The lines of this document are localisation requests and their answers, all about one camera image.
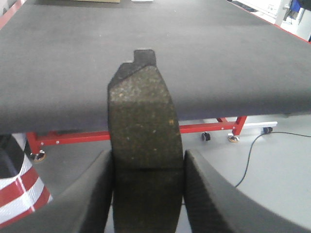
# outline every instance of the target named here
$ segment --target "red and white striped post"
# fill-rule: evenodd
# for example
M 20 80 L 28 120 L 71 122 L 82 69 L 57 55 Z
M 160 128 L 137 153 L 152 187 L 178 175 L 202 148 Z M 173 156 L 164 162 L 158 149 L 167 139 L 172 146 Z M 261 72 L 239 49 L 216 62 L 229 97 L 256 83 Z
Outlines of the red and white striped post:
M 48 189 L 24 154 L 19 173 L 0 179 L 0 229 L 35 212 L 51 200 Z

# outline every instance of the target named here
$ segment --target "gray floor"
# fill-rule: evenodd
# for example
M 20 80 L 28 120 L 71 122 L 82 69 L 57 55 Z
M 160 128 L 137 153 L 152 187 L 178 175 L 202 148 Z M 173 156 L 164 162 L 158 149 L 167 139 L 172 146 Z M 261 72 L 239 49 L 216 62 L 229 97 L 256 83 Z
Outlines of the gray floor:
M 310 115 L 250 116 L 247 120 L 262 121 L 278 121 L 274 131 L 311 135 Z M 209 142 L 201 141 L 200 133 L 183 134 L 183 147 L 184 150 L 199 150 L 235 185 L 243 176 L 251 143 L 261 129 L 243 130 L 239 143 L 230 143 L 227 133 L 229 131 L 211 132 L 212 140 Z M 239 189 L 273 212 L 311 229 L 310 141 L 310 138 L 285 134 L 265 135 L 258 139 L 253 147 L 246 178 Z M 109 149 L 109 141 L 44 147 L 47 158 L 35 164 L 35 168 L 51 194 L 57 197 L 102 150 Z M 113 232 L 111 212 L 105 232 Z M 190 232 L 184 206 L 176 232 Z

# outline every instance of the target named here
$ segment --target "red metal frame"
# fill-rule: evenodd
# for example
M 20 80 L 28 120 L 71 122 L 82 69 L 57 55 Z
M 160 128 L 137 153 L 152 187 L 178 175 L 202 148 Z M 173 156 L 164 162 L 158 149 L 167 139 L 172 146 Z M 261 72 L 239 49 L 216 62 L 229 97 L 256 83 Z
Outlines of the red metal frame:
M 239 116 L 236 121 L 228 121 L 226 118 L 217 118 L 217 123 L 205 123 L 194 125 L 181 125 L 181 133 L 198 133 L 205 131 L 232 130 L 234 135 L 240 135 L 247 116 Z M 49 132 L 45 136 L 37 133 L 26 133 L 32 153 L 38 154 L 42 146 L 52 146 L 60 144 L 73 144 L 81 142 L 95 142 L 110 140 L 108 131 L 92 133 L 67 133 L 58 134 L 55 131 Z
M 13 17 L 13 15 L 20 9 L 26 0 L 17 0 L 8 11 L 0 16 L 0 30 L 7 24 L 7 22 Z

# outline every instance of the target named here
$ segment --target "black rubber surface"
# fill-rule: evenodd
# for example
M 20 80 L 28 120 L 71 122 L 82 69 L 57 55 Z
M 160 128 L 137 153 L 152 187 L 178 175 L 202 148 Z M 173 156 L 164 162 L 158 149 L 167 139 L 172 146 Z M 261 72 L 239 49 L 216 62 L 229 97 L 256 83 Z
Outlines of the black rubber surface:
M 226 0 L 27 0 L 0 31 L 0 133 L 107 129 L 106 87 L 152 48 L 179 120 L 311 109 L 311 46 Z
M 302 8 L 311 10 L 311 0 L 299 0 L 299 2 Z
M 0 179 L 19 174 L 24 162 L 24 152 L 11 135 L 0 136 Z
M 203 156 L 185 155 L 185 204 L 193 233 L 310 233 L 228 183 Z
M 183 190 L 178 120 L 154 52 L 134 55 L 108 87 L 115 231 L 175 233 Z
M 102 152 L 82 176 L 50 204 L 0 233 L 103 233 L 111 203 L 113 164 Z

